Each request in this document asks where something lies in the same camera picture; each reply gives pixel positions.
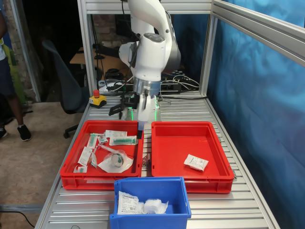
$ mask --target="blue backdrop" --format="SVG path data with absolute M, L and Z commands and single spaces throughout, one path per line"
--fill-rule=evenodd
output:
M 304 0 L 229 2 L 304 27 Z M 200 75 L 206 23 L 206 15 L 174 17 L 194 79 Z M 220 21 L 208 92 L 281 228 L 304 229 L 305 68 Z

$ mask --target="person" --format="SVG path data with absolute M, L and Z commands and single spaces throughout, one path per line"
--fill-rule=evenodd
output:
M 0 10 L 0 40 L 6 34 L 8 30 L 7 24 L 4 20 L 3 14 Z M 10 66 L 8 58 L 5 56 L 4 50 L 0 45 L 0 93 L 8 101 L 11 110 L 13 111 L 17 122 L 18 131 L 22 141 L 29 141 L 31 139 L 31 133 L 23 123 L 23 112 L 20 100 L 15 93 L 14 84 L 10 75 Z M 6 132 L 3 125 L 0 125 L 0 139 L 5 137 L 8 133 Z

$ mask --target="floor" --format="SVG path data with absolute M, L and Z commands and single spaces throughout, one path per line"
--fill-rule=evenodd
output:
M 8 136 L 0 140 L 0 205 L 43 205 L 72 140 L 64 129 L 79 123 L 82 114 L 66 114 L 60 103 L 37 103 L 24 123 L 32 140 L 22 142 L 14 120 L 5 126 Z M 36 224 L 37 213 L 26 213 Z M 0 215 L 3 229 L 32 228 L 20 214 Z

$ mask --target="wooden desk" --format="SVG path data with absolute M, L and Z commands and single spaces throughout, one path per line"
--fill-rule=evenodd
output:
M 95 49 L 93 49 L 93 60 L 94 60 L 94 66 L 97 67 L 97 60 L 94 59 L 96 56 Z M 112 56 L 107 56 L 107 55 L 102 55 L 105 57 L 105 59 L 102 59 L 103 62 L 103 67 L 105 73 L 108 71 L 110 68 L 116 68 L 119 69 L 121 73 L 126 75 L 128 73 L 128 66 L 124 64 L 120 58 L 112 57 Z M 73 56 L 72 60 L 70 61 L 71 64 L 86 64 L 85 60 L 85 54 L 84 53 L 77 53 Z M 99 61 L 99 69 L 102 70 L 102 65 L 101 62 Z

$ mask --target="aluminum table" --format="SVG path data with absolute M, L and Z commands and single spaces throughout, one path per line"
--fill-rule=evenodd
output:
M 179 95 L 182 96 L 194 97 L 200 94 L 188 92 Z M 188 194 L 192 218 L 188 220 L 187 229 L 279 229 L 210 101 L 166 101 L 159 102 L 159 120 L 208 121 L 213 124 L 236 176 L 229 194 Z M 107 105 L 101 109 L 87 106 L 68 152 L 86 120 L 118 120 L 118 115 L 108 116 L 108 112 L 110 107 L 119 102 L 120 97 L 107 97 Z M 144 130 L 143 157 L 150 157 L 150 154 L 151 126 L 147 124 Z M 142 177 L 150 175 L 150 168 L 143 167 Z M 114 192 L 65 190 L 58 173 L 35 229 L 71 229 L 73 225 L 80 229 L 109 229 L 109 215 L 112 214 L 113 205 Z

